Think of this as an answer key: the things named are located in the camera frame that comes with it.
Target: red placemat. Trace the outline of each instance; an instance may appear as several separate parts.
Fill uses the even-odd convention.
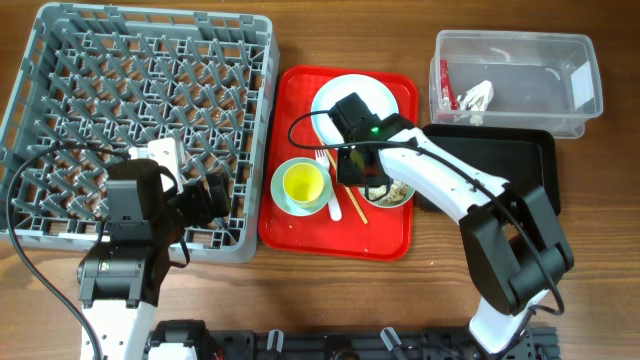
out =
[[[268,162],[265,168],[258,234],[267,245],[282,250],[344,256],[369,260],[393,261],[402,257],[411,244],[413,199],[394,209],[380,209],[369,204],[357,188],[353,195],[369,220],[365,225],[342,185],[333,187],[342,209],[342,220],[332,221],[329,209],[307,217],[295,217],[280,210],[271,197],[271,178],[283,162],[294,157],[315,158],[311,150],[293,147],[287,138],[289,126],[298,116],[311,110],[315,94],[329,80],[346,74],[371,76],[391,90],[400,114],[417,123],[418,89],[407,77],[398,74],[296,66],[282,75],[278,88],[276,111],[271,129]],[[299,123],[293,133],[299,143],[319,145],[311,119]]]

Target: cup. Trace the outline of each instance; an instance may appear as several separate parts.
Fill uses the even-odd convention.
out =
[[[284,193],[301,208],[315,205],[324,188],[322,173],[309,163],[298,163],[291,166],[284,174],[282,182]]]

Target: tabletop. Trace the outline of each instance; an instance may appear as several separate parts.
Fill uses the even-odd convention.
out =
[[[43,3],[0,4],[3,104]],[[266,15],[281,51],[280,73],[311,64],[404,74],[420,90],[422,125],[429,123],[428,65],[439,31],[588,35],[600,67],[604,114],[587,122],[580,139],[556,141],[560,221],[576,265],[559,285],[565,315],[541,314],[533,322],[558,328],[563,359],[640,357],[640,2],[124,0],[115,5]],[[247,264],[172,269],[162,286],[158,320],[203,319],[209,329],[254,331],[464,325],[480,296],[456,224],[416,210],[413,226],[411,249],[393,263],[287,253],[260,244]],[[55,286],[77,297],[76,267],[83,254],[30,250],[28,255]],[[551,297],[546,303],[552,304]],[[80,325],[4,243],[0,319],[0,359],[79,357]]]

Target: dish rack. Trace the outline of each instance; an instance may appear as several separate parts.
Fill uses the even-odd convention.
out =
[[[279,52],[264,16],[52,3],[36,17],[0,128],[0,228],[17,168],[57,141],[126,150],[181,139],[187,183],[230,178],[231,212],[185,231],[191,258],[246,262],[258,206]],[[59,151],[13,195],[24,246],[87,250],[108,215],[116,159]],[[182,250],[172,246],[171,256]]]

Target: chopstick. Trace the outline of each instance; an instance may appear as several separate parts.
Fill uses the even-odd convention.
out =
[[[329,161],[331,162],[331,165],[333,166],[333,169],[338,172],[338,166],[336,165],[336,161],[333,159],[333,155],[331,155],[331,152],[329,150],[324,150],[324,152],[327,154],[327,156],[329,157]],[[347,191],[347,194],[349,195],[349,198],[351,199],[351,202],[353,203],[353,206],[356,208],[356,211],[358,212],[358,215],[360,215],[360,219],[362,219],[362,222],[367,225],[369,223],[369,220],[367,220],[367,217],[364,215],[364,212],[362,211],[362,208],[360,208],[360,204],[358,204],[358,201],[356,200],[356,197],[353,196],[353,193],[351,192],[351,189],[349,189],[348,187],[344,187],[344,189]]]

